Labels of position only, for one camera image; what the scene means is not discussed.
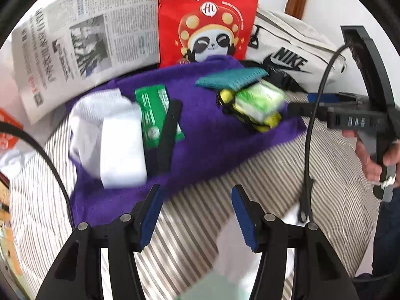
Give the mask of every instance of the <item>striped tablecloth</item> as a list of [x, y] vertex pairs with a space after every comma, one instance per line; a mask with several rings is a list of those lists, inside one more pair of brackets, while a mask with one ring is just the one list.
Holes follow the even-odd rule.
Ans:
[[[290, 100], [305, 95], [290, 94]], [[45, 145], [69, 194], [77, 180], [68, 159], [71, 130], [66, 119]], [[282, 217], [298, 198], [303, 181], [305, 135], [250, 158], [232, 172], [201, 181], [165, 202], [150, 245], [135, 254], [147, 299], [172, 300], [213, 265], [219, 231], [234, 215], [231, 188], [242, 184], [265, 211]], [[379, 203], [365, 180], [355, 141], [315, 123], [311, 144], [314, 219], [325, 232], [350, 275], [367, 249]], [[71, 233], [65, 202], [47, 165], [33, 157], [11, 182], [11, 224], [27, 283], [37, 294], [47, 271]], [[112, 299], [107, 252], [101, 253], [103, 292]], [[283, 299], [291, 298], [292, 280]]]

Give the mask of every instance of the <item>green packet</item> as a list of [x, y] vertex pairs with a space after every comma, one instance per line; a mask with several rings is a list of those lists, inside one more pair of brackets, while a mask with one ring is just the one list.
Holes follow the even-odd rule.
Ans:
[[275, 113], [285, 102], [283, 90], [266, 80], [260, 80], [235, 96], [235, 105], [247, 116], [262, 123], [266, 117]]
[[[135, 89], [136, 101], [141, 108], [141, 127], [143, 129], [144, 144], [147, 149], [157, 148], [160, 143], [165, 117], [170, 106], [167, 91], [164, 85], [153, 85]], [[181, 127], [176, 129], [175, 141], [185, 139]]]

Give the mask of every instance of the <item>red bag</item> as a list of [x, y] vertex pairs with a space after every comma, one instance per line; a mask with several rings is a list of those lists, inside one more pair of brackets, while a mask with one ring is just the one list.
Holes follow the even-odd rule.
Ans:
[[242, 60], [258, 0], [159, 0], [161, 67], [211, 55]]

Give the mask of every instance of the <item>panda eye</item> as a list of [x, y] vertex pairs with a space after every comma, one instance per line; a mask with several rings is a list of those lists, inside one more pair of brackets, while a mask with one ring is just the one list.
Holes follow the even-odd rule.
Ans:
[[195, 53], [202, 53], [205, 51], [207, 46], [210, 43], [210, 39], [208, 37], [200, 37], [193, 46], [193, 52]]
[[231, 40], [227, 34], [220, 34], [217, 36], [217, 43], [221, 47], [228, 47]]

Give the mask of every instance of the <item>dark pants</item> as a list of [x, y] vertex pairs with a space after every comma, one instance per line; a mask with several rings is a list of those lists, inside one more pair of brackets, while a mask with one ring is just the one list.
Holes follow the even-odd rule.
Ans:
[[393, 200], [382, 203], [373, 240], [372, 275], [362, 274], [354, 280], [360, 300], [375, 300], [400, 263], [400, 188]]

